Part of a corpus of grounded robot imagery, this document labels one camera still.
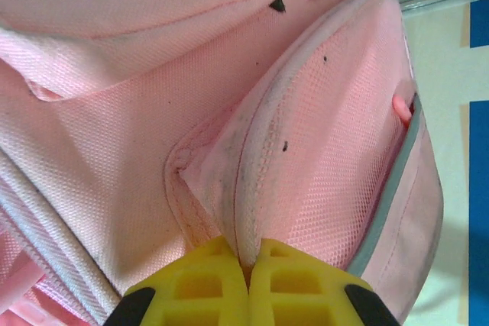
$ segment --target blue surface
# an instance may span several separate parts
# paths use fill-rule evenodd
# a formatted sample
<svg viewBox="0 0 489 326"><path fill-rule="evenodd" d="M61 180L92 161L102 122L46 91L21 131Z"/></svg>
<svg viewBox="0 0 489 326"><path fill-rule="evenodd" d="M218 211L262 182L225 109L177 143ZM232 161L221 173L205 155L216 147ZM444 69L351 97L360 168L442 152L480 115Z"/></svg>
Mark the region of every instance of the blue surface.
<svg viewBox="0 0 489 326"><path fill-rule="evenodd" d="M489 324L489 101L471 102L468 183L468 319Z"/></svg>
<svg viewBox="0 0 489 326"><path fill-rule="evenodd" d="M489 0L480 0L471 3L471 47L487 45L489 45Z"/></svg>

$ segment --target yellow plastic object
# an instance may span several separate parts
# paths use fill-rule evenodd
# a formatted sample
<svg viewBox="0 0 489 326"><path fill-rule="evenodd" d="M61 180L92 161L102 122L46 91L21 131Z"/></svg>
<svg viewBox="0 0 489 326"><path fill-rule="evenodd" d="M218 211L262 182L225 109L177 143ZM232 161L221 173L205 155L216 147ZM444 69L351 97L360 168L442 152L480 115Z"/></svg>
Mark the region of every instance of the yellow plastic object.
<svg viewBox="0 0 489 326"><path fill-rule="evenodd" d="M399 324L366 282L276 240L262 240L248 289L218 237L131 287L105 323L114 325Z"/></svg>

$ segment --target pink backpack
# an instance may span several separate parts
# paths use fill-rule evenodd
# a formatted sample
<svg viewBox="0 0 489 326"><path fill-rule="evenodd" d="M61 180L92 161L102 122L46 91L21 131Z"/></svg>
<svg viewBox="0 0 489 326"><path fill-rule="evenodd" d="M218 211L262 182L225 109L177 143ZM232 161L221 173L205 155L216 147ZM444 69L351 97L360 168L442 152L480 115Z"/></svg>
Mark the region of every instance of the pink backpack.
<svg viewBox="0 0 489 326"><path fill-rule="evenodd" d="M0 0L0 320L102 324L223 234L402 322L442 192L397 0Z"/></svg>

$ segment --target pink zipper pull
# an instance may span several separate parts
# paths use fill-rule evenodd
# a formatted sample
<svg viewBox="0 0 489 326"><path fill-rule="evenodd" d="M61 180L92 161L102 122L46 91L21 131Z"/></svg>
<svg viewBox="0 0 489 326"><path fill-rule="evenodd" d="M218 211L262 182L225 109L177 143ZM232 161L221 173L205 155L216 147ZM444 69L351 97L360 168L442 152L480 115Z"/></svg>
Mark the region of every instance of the pink zipper pull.
<svg viewBox="0 0 489 326"><path fill-rule="evenodd" d="M413 114L406 102L400 95L394 95L392 98L392 107L397 116L403 122L404 126L409 127Z"/></svg>

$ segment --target white surface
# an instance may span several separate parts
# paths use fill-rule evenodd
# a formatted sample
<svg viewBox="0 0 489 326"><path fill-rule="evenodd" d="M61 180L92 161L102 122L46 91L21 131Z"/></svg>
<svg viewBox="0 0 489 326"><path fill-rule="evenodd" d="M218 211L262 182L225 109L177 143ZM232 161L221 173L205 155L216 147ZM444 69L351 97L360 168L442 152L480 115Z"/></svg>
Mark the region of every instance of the white surface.
<svg viewBox="0 0 489 326"><path fill-rule="evenodd" d="M445 197L439 250L406 326L467 324L468 188L461 109L489 100L489 47L462 46L465 6L405 20L419 94Z"/></svg>

